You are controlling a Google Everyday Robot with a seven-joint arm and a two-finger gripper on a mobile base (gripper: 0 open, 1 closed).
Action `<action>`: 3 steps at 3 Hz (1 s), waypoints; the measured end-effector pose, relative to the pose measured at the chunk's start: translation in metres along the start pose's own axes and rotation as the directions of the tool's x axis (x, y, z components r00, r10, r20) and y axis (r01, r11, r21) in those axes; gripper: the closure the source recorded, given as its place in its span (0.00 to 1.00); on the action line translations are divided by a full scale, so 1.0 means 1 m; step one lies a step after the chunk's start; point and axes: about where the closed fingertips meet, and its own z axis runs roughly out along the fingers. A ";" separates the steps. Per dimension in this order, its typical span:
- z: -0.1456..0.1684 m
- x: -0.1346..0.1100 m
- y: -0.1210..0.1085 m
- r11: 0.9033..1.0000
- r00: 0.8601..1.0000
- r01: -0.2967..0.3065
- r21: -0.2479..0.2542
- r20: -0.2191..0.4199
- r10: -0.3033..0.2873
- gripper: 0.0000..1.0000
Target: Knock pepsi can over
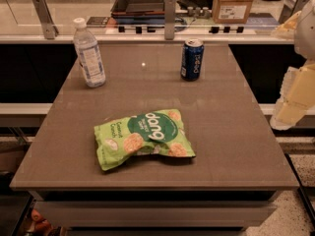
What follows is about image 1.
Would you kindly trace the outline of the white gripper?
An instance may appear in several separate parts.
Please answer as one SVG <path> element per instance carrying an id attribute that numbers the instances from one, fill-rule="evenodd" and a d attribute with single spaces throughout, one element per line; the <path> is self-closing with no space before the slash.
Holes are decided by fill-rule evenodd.
<path id="1" fill-rule="evenodd" d="M 315 106 L 315 64 L 299 69 L 289 67 L 283 76 L 280 95 L 270 125 L 275 130 L 287 130 Z"/>

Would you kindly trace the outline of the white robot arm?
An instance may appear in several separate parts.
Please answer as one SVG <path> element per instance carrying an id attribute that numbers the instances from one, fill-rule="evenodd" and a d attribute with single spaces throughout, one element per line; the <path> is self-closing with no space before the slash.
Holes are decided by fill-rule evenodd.
<path id="1" fill-rule="evenodd" d="M 292 39 L 294 51 L 306 59 L 300 68 L 289 67 L 284 74 L 280 98 L 270 120 L 273 129 L 287 130 L 315 106 L 315 0 L 309 0 L 272 35 Z"/>

